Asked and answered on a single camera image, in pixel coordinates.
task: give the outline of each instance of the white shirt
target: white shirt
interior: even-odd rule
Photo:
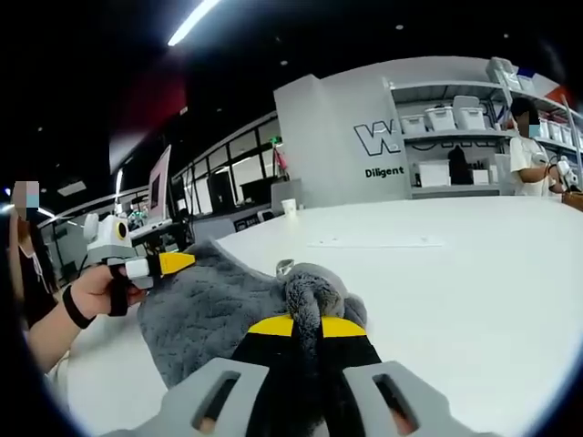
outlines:
[[[555,181],[547,176],[539,182],[532,184],[525,183],[518,175],[518,171],[524,168],[540,167],[533,162],[533,156],[537,153],[543,153],[547,158],[548,154],[544,147],[541,147],[534,139],[524,137],[513,137],[510,140],[510,172],[516,180],[516,196],[550,196],[549,187],[555,185]]]

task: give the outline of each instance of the logo lettering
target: logo lettering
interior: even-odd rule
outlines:
[[[393,141],[393,120],[389,127],[384,121],[375,121],[373,128],[368,125],[354,127],[354,132],[361,140],[361,144],[369,157],[378,157],[383,154],[383,148],[389,153],[401,153],[399,146]]]
[[[391,175],[404,175],[403,166],[397,168],[367,168],[364,171],[367,178],[386,178]]]

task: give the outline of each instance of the white shelf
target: white shelf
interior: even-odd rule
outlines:
[[[447,185],[442,187],[411,187],[413,198],[447,198],[467,197],[472,194],[498,196],[500,187],[497,184],[489,185]]]
[[[412,187],[414,193],[466,193],[469,191],[499,191],[497,184],[488,185],[443,185],[440,187]]]
[[[504,100],[504,89],[499,84],[470,81],[420,82],[392,86],[395,104],[432,100],[453,100],[455,96],[475,96],[480,100]]]
[[[499,131],[499,130],[437,130],[432,132],[424,132],[422,134],[403,134],[405,142],[424,141],[427,139],[437,138],[511,138],[515,137],[516,133],[513,131]]]
[[[574,154],[577,154],[577,148],[575,146],[570,146],[569,144],[565,144],[561,141],[556,141],[555,139],[536,137],[535,141],[539,144],[542,144],[543,146],[564,149]]]
[[[512,97],[524,97],[531,100],[538,110],[543,112],[548,112],[554,115],[560,115],[567,119],[567,109],[558,102],[551,100],[546,97],[535,96],[526,91],[518,91],[515,89],[510,89],[510,95]]]

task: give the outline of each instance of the yellow robot part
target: yellow robot part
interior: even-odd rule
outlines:
[[[291,337],[292,328],[293,319],[289,314],[285,314],[283,316],[269,317],[259,323],[255,323],[249,328],[248,333]]]
[[[176,273],[194,264],[194,255],[178,252],[164,252],[159,254],[160,270],[162,275]]]
[[[366,331],[349,320],[324,316],[322,317],[322,334],[324,338],[358,337],[366,335]]]

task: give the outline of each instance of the computer screen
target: computer screen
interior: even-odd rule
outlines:
[[[159,198],[159,187],[160,187],[160,175],[157,175],[152,182],[152,186],[150,187],[150,192],[152,193],[152,200],[149,202],[151,208],[155,208],[158,206],[158,198]]]
[[[166,147],[166,150],[164,150],[164,153],[149,174],[148,221],[166,219],[166,193],[171,147]]]

